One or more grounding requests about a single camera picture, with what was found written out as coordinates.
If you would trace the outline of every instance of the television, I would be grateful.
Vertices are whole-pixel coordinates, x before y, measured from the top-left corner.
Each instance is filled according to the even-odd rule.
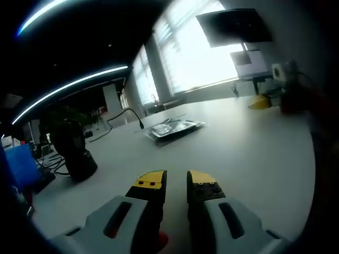
[[[272,41],[270,32],[255,9],[206,13],[198,15],[197,19],[212,48],[243,42]]]

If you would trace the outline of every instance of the black base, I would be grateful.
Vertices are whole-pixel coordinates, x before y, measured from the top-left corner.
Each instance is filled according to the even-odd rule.
[[[65,158],[65,165],[69,175],[76,182],[88,179],[97,169],[96,162],[87,150]]]

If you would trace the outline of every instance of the table surface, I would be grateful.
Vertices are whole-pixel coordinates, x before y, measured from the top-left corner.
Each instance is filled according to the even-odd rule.
[[[90,213],[114,196],[125,195],[138,176],[165,169],[160,229],[169,243],[162,253],[187,253],[186,172],[194,169],[216,178],[226,196],[238,199],[261,218],[264,229],[296,239],[307,221],[315,184],[309,128],[303,116],[284,116],[278,107],[248,109],[253,98],[184,104],[144,118],[146,128],[183,114],[182,119],[207,123],[161,148],[139,130],[137,121],[113,129],[86,145],[98,164],[91,178],[74,184],[57,176],[34,197],[34,223],[47,238],[84,225]]]

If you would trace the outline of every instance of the led light strip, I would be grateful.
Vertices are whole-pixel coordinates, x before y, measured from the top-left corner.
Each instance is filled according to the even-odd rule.
[[[38,17],[40,17],[42,14],[44,14],[45,12],[49,11],[50,9],[52,9],[53,7],[65,2],[66,0],[55,0],[51,3],[49,3],[48,5],[46,5],[45,7],[43,7],[42,9],[40,9],[39,11],[37,11],[33,16],[31,16],[24,24],[23,26],[20,28],[19,32],[17,33],[18,35],[27,27],[29,26],[34,20],[36,20]]]
[[[127,69],[128,66],[122,66],[122,67],[118,67],[118,68],[114,68],[114,69],[110,69],[110,70],[105,70],[105,71],[102,71],[102,72],[98,72],[96,74],[93,74],[93,75],[90,75],[90,76],[87,76],[87,77],[84,77],[84,78],[81,78],[81,79],[78,79],[72,83],[69,83],[68,85],[65,85],[61,88],[58,88],[56,90],[54,90],[53,92],[45,95],[43,98],[37,100],[36,102],[34,102],[32,105],[30,105],[28,108],[26,108],[19,116],[16,117],[16,119],[12,122],[12,124],[16,123],[24,114],[26,114],[29,110],[31,110],[32,108],[34,108],[35,106],[37,106],[40,102],[43,102],[45,99],[47,99],[48,97],[52,96],[53,94],[56,94],[64,89],[66,89],[67,87],[70,87],[70,86],[73,86],[75,84],[78,84],[82,81],[85,81],[85,80],[88,80],[90,78],[94,78],[94,77],[97,77],[97,76],[100,76],[100,75],[104,75],[104,74],[107,74],[107,73],[110,73],[110,72],[114,72],[114,71],[118,71],[118,70],[123,70],[123,69]]]

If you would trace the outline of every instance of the window blind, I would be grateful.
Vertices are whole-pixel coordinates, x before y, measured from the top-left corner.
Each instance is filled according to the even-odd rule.
[[[218,0],[176,0],[155,25],[155,39],[172,94],[237,78],[230,57],[241,44],[210,48],[195,16],[222,11]]]
[[[141,47],[133,63],[133,74],[141,104],[144,106],[159,101],[145,46]]]

